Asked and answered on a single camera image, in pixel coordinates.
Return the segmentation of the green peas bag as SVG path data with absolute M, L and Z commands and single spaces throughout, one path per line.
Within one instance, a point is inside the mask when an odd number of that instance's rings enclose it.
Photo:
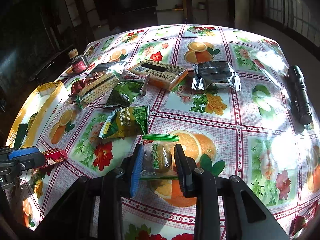
M 130 106 L 112 111 L 103 124 L 99 138 L 124 138 L 148 133 L 149 106 Z

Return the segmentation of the pink label jar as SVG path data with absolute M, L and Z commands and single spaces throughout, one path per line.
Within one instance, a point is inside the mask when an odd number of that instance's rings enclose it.
M 73 68 L 73 72 L 75 72 L 76 74 L 80 74 L 86 71 L 89 67 L 87 59 L 83 54 L 74 57 L 71 61 L 71 66 Z

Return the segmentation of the white tray yellow rim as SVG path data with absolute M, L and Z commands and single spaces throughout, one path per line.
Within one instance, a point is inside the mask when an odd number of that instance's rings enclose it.
M 61 81 L 49 82 L 36 87 L 16 116 L 9 132 L 6 146 L 12 147 L 17 141 L 19 124 L 26 124 L 28 128 L 27 137 L 23 141 L 22 147 L 36 145 L 54 108 L 67 96 L 68 92 Z

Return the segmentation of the black flashlight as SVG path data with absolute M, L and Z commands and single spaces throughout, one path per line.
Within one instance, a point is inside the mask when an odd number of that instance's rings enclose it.
M 299 114 L 299 123 L 309 125 L 312 122 L 312 111 L 302 71 L 297 65 L 292 65 L 288 70 L 290 85 Z

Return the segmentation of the silver foil snack pack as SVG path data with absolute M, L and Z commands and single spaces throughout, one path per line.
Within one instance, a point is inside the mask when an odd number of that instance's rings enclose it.
M 212 90 L 232 88 L 241 91 L 240 77 L 229 61 L 207 61 L 194 64 L 194 75 L 191 83 L 193 90 Z

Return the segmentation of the dark green pouch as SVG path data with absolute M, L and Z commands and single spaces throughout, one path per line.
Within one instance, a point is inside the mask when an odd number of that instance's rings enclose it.
M 15 142 L 14 142 L 14 149 L 19 149 L 21 148 L 25 137 L 27 136 L 28 133 L 28 124 L 19 124 Z

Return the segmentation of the red white small packet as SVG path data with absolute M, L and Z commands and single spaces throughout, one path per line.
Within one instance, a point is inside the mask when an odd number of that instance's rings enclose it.
M 128 71 L 128 70 L 123 70 L 121 76 L 120 76 L 120 80 L 123 81 L 135 81 L 138 82 L 142 85 L 139 93 L 140 95 L 145 95 L 146 94 L 146 89 L 149 83 L 149 79 L 150 79 L 150 75 L 136 75 L 133 74 L 132 72 Z

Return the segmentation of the round cookie clear wrapper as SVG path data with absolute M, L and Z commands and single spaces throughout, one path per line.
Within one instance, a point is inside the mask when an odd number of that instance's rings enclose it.
M 142 136 L 143 166 L 141 180 L 177 179 L 171 149 L 178 135 L 146 134 Z

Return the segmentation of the green leafy snack bag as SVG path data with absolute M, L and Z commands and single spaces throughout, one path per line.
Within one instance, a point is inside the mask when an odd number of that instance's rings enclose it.
M 112 89 L 105 107 L 129 107 L 140 95 L 142 87 L 142 80 L 120 80 Z

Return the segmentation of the dark red foil wrapper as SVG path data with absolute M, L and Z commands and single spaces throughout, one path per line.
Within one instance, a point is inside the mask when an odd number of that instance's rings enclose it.
M 69 96 L 76 96 L 80 92 L 80 90 L 87 87 L 93 81 L 95 81 L 95 78 L 87 77 L 85 79 L 81 79 L 72 83 L 71 94 Z

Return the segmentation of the floral fruit tablecloth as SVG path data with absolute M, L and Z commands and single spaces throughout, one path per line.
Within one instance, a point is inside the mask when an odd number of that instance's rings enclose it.
M 303 126 L 293 113 L 286 86 L 288 62 L 278 42 L 258 34 L 213 25 L 148 27 L 90 43 L 85 55 L 93 69 L 125 60 L 193 65 L 229 61 L 241 81 L 232 88 L 192 90 L 187 76 L 172 91 L 150 85 L 135 106 L 149 106 L 149 132 L 179 136 L 187 156 L 199 166 L 225 167 L 222 177 L 239 176 L 289 232 L 293 222 L 308 222 L 319 212 L 319 120 Z M 60 148 L 65 161 L 44 171 L 22 174 L 7 192 L 14 217 L 34 230 L 80 176 L 105 175 L 129 155 L 140 136 L 106 139 L 99 132 L 110 113 L 104 94 L 81 109 L 71 98 L 72 83 L 85 78 L 63 72 L 68 92 L 46 121 L 36 147 Z

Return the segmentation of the dark foil packet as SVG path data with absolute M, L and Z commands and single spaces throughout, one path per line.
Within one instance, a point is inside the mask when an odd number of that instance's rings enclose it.
M 91 70 L 90 76 L 98 77 L 100 74 L 111 72 L 115 76 L 120 77 L 126 65 L 127 62 L 125 60 L 100 63 Z

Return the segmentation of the green striped snack packet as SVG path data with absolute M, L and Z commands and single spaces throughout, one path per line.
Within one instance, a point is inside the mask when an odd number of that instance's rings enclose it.
M 36 112 L 36 113 L 34 113 L 34 114 L 30 117 L 30 119 L 29 119 L 29 121 L 28 121 L 27 130 L 31 129 L 32 124 L 33 124 L 33 122 L 34 122 L 37 114 L 38 114 L 38 113 Z

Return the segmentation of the orange biscuit pack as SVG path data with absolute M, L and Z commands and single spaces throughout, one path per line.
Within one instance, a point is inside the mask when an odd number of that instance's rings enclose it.
M 188 71 L 180 66 L 143 60 L 129 68 L 136 75 L 149 75 L 149 84 L 161 89 L 172 91 L 187 75 Z

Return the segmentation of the red gold snack packet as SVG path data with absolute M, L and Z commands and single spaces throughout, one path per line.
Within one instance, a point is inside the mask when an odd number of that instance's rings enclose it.
M 44 155 L 46 162 L 44 165 L 41 166 L 41 168 L 47 168 L 48 166 L 53 166 L 55 164 L 63 162 L 67 158 L 66 151 L 59 148 L 45 151 L 42 154 Z

